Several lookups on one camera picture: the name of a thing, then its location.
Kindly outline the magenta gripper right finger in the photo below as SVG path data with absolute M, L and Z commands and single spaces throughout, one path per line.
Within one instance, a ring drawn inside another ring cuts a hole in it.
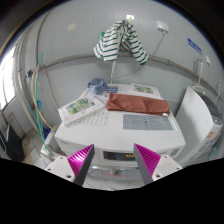
M 169 155 L 160 156 L 139 144 L 134 145 L 133 154 L 145 185 L 182 169 Z

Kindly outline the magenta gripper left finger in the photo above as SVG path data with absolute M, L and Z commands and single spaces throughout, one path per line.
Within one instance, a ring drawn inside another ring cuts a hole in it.
M 82 186 L 94 155 L 94 145 L 89 145 L 68 157 L 59 156 L 46 171 Z

